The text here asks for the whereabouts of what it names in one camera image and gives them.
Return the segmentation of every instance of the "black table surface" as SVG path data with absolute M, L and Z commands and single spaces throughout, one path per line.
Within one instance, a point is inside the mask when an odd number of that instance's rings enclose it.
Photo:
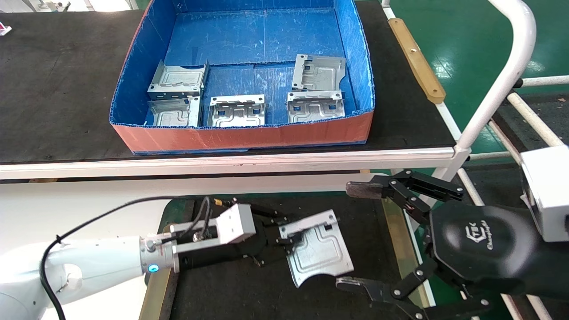
M 377 104 L 366 144 L 135 156 L 109 124 L 119 73 L 142 10 L 0 14 L 0 163 L 371 151 L 453 146 L 378 1 L 356 2 Z

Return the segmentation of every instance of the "blue led light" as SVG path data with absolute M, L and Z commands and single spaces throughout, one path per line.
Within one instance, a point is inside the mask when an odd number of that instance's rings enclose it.
M 148 272 L 156 272 L 160 269 L 157 264 L 151 264 L 148 266 Z

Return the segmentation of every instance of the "metal bracket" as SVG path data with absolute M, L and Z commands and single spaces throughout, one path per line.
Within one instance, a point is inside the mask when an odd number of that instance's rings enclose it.
M 287 255 L 292 281 L 297 288 L 317 274 L 338 276 L 354 270 L 334 211 L 328 210 L 279 227 L 281 239 L 294 239 Z
M 178 99 L 183 97 L 199 97 L 205 88 L 209 63 L 202 68 L 184 68 L 164 65 L 160 60 L 158 68 L 148 87 L 152 100 Z
M 199 126 L 201 98 L 149 101 L 154 126 Z
M 265 124 L 265 95 L 212 97 L 208 126 L 262 126 Z
M 310 122 L 345 117 L 341 91 L 290 92 L 287 96 L 288 121 Z
M 336 91 L 346 75 L 346 58 L 296 55 L 292 91 Z

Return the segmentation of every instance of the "black cable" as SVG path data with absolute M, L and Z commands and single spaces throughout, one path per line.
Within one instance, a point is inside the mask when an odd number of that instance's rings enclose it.
M 203 201 L 207 201 L 208 208 L 205 212 L 204 227 L 200 231 L 199 239 L 204 238 L 204 235 L 205 235 L 205 233 L 209 227 L 209 220 L 211 219 L 212 213 L 213 213 L 213 209 L 211 208 L 211 201 L 209 200 L 209 197 L 206 196 Z
M 46 261 L 47 261 L 47 256 L 50 253 L 50 250 L 55 247 L 56 244 L 60 244 L 61 241 L 65 238 L 67 238 L 68 236 L 70 236 L 71 234 L 79 231 L 80 229 L 84 228 L 85 226 L 99 220 L 100 218 L 104 218 L 120 209 L 126 208 L 128 206 L 132 206 L 133 204 L 137 204 L 137 203 L 142 203 L 142 202 L 148 202 L 148 201 L 155 201 L 155 200 L 172 200 L 172 199 L 194 199 L 194 196 L 153 196 L 153 197 L 149 197 L 149 198 L 141 198 L 141 199 L 137 199 L 137 200 L 133 200 L 130 202 L 127 202 L 121 206 L 116 207 L 115 209 L 112 209 L 110 211 L 105 212 L 104 214 L 100 215 L 100 216 L 96 216 L 95 218 L 88 220 L 87 222 L 84 222 L 80 225 L 78 225 L 77 227 L 71 229 L 70 231 L 66 232 L 64 235 L 59 236 L 56 235 L 55 236 L 55 241 L 52 242 L 47 248 L 46 250 L 43 252 L 43 256 L 42 256 L 42 261 L 40 262 L 39 265 L 39 280 L 42 283 L 42 287 L 43 289 L 46 291 L 47 296 L 50 298 L 51 303 L 53 304 L 53 307 L 55 308 L 55 311 L 57 312 L 57 316 L 59 317 L 59 320 L 65 320 L 65 314 L 63 313 L 63 308 L 61 307 L 61 304 L 59 303 L 59 300 L 57 299 L 57 297 L 55 296 L 55 293 L 53 292 L 53 290 L 50 287 L 50 283 L 47 281 L 47 276 L 46 276 Z M 202 208 L 200 208 L 200 212 L 198 213 L 198 216 L 196 217 L 196 219 L 192 222 L 192 225 L 186 229 L 182 234 L 180 234 L 179 236 L 175 237 L 175 239 L 179 239 L 180 237 L 184 236 L 185 234 L 187 234 L 188 232 L 190 232 L 193 227 L 196 225 L 197 220 L 199 219 L 199 217 L 201 216 L 201 212 L 203 211 Z

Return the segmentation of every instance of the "blue box liner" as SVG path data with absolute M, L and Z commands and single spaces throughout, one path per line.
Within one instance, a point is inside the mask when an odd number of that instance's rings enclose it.
M 146 90 L 164 60 L 184 67 L 209 62 L 204 125 L 211 97 L 255 94 L 266 98 L 265 126 L 287 125 L 297 54 L 345 57 L 346 116 L 373 111 L 369 53 L 352 0 L 155 0 L 125 61 L 111 123 L 156 128 Z

